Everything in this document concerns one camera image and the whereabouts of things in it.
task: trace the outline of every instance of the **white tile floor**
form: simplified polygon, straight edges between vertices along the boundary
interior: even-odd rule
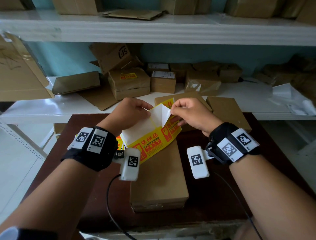
[[[301,121],[316,136],[316,122]],[[316,156],[299,156],[297,151],[304,142],[283,121],[262,122],[262,125],[316,192]],[[19,125],[35,143],[40,144],[51,124]],[[49,153],[56,142],[53,137],[45,152]],[[32,183],[43,161],[34,157],[11,136],[0,130],[0,223],[18,206]]]

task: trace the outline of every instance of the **wristband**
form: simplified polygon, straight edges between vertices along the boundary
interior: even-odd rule
[[[232,164],[243,156],[259,155],[257,143],[245,130],[231,123],[223,123],[210,134],[206,151],[222,164]]]
[[[117,148],[116,137],[109,131],[98,126],[84,127],[75,136],[61,161],[67,158],[74,159],[99,172],[111,164]]]

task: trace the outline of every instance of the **dark brown tabletop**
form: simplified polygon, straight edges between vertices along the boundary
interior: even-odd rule
[[[244,113],[244,115],[252,128],[252,137],[260,143],[263,156],[277,169],[315,198],[311,188],[256,118],[251,113]],[[72,115],[55,146],[36,175],[25,197],[27,197],[57,167],[61,157],[67,151],[67,147],[74,139],[74,135],[77,134],[82,127],[94,126],[106,116],[106,114]],[[198,222],[246,219],[246,215],[238,204],[234,194],[225,183],[213,173],[219,173],[232,186],[246,206],[247,211],[251,213],[228,166],[215,165],[211,160],[208,160],[207,165],[210,176],[198,180],[193,178],[186,149],[196,145],[200,145],[204,148],[208,143],[208,138],[205,137],[201,131],[195,130],[180,133],[177,136],[177,143],[190,196],[185,207],[178,210],[133,213],[129,203],[130,182],[115,180],[111,185],[109,204],[113,217],[121,227],[125,230],[140,228],[157,229],[163,226],[180,226]],[[112,163],[108,168],[99,173],[93,192],[82,213],[78,225],[79,230],[83,232],[116,230],[116,227],[110,221],[106,210],[106,189],[110,180],[119,173],[119,168],[119,164]]]

